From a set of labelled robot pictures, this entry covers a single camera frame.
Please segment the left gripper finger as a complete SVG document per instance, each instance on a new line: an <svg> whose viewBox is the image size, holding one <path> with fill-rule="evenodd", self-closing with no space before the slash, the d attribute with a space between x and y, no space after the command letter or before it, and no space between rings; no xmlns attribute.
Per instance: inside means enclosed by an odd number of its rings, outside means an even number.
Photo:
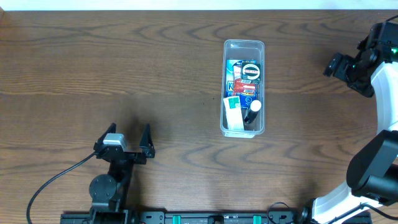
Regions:
<svg viewBox="0 0 398 224"><path fill-rule="evenodd" d="M141 141L139 147L142 150L142 153L146 156L146 158L154 158L155 157L155 148L152 142L150 125L146 124L144 128L143 135L141 137Z"/></svg>
<svg viewBox="0 0 398 224"><path fill-rule="evenodd" d="M99 139L95 142L93 149L99 149L104 144L104 139L107 134L114 134L116 132L116 123L111 123L109 128L99 137Z"/></svg>

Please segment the white green Panadol box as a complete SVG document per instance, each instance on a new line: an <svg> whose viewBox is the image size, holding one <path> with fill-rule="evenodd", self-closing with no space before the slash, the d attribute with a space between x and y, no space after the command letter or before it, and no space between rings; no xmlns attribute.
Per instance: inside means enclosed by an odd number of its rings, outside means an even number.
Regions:
<svg viewBox="0 0 398 224"><path fill-rule="evenodd" d="M244 131L243 116L239 96L229 96L223 99L228 129Z"/></svg>

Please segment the dark green Zam-Buk box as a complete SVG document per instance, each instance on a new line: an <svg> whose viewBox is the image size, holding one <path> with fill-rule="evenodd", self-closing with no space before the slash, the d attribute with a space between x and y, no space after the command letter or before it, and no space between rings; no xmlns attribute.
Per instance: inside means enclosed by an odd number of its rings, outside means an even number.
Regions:
<svg viewBox="0 0 398 224"><path fill-rule="evenodd" d="M244 61L241 64L241 82L259 84L261 82L261 65Z"/></svg>

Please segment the dark bottle white cap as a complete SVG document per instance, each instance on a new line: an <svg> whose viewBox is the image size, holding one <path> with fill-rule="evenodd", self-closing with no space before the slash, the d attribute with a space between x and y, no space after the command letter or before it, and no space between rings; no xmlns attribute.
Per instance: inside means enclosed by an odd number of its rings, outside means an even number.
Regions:
<svg viewBox="0 0 398 224"><path fill-rule="evenodd" d="M246 111L245 117L243 119L244 123L251 124L256 119L261 108L262 103L259 100L254 100Z"/></svg>

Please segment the blue Kool Fever box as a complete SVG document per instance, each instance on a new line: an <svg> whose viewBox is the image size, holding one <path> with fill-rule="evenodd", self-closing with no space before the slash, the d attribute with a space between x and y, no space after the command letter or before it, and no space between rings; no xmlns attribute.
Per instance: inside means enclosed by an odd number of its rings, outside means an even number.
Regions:
<svg viewBox="0 0 398 224"><path fill-rule="evenodd" d="M234 89L234 72L233 66L240 65L244 62L248 61L251 63L255 63L255 60L235 60L229 59L226 61L226 69L225 69L225 96L234 96L233 89ZM254 96L247 96L247 95L236 95L240 98L241 107L243 109L248 109L250 104L257 99L257 92Z"/></svg>

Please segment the red Panadol box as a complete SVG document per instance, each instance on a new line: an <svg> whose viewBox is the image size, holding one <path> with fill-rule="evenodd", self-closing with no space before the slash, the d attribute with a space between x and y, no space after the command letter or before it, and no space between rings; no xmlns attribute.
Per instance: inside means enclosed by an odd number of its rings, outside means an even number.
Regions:
<svg viewBox="0 0 398 224"><path fill-rule="evenodd" d="M242 69L240 65L233 66L234 72L234 89L233 95L247 95L254 96L256 94L256 85L253 83L246 83L245 80L241 79Z"/></svg>

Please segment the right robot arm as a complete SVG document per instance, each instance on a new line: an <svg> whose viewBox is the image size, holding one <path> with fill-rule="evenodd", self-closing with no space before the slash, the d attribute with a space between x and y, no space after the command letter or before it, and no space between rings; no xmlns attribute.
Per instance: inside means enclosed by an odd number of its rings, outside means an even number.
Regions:
<svg viewBox="0 0 398 224"><path fill-rule="evenodd" d="M397 203L397 24L374 24L355 57L336 53L324 75L333 76L366 98L376 97L377 134L350 161L346 180L309 201L296 223L371 223L371 211Z"/></svg>

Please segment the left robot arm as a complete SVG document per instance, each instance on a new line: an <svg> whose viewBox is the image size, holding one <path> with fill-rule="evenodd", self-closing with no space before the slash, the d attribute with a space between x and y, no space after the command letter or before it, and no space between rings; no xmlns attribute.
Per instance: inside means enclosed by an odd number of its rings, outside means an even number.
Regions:
<svg viewBox="0 0 398 224"><path fill-rule="evenodd" d="M116 132L114 123L95 142L95 156L108 162L109 170L107 174L96 176L90 183L92 203L89 224L140 222L138 213L127 209L125 205L134 165L145 165L148 159L155 157L150 125L144 128L139 144L141 152L127 152L126 146L124 135Z"/></svg>

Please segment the clear plastic container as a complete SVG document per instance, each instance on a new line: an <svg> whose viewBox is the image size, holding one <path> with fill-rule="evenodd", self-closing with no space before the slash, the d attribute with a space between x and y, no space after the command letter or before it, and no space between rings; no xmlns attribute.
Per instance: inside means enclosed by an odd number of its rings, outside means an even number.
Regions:
<svg viewBox="0 0 398 224"><path fill-rule="evenodd" d="M233 131L228 129L223 99L225 96L225 69L226 61L235 60L255 60L261 65L261 82L256 84L257 99L262 103L262 108L258 112L256 119L251 124L244 125L244 131ZM243 119L248 109L242 109ZM259 40L234 40L229 39L224 43L223 52L223 74L220 103L220 129L224 136L231 138L253 138L260 135L265 130L265 45Z"/></svg>

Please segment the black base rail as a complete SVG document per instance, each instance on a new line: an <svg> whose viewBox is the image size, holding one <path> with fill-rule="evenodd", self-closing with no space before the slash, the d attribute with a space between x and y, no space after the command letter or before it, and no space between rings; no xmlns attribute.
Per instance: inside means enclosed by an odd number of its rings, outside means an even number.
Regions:
<svg viewBox="0 0 398 224"><path fill-rule="evenodd" d="M127 224L268 224L294 223L294 212L274 211L266 213L165 213L142 212L131 215L122 213L67 213L60 217L61 224L127 223Z"/></svg>

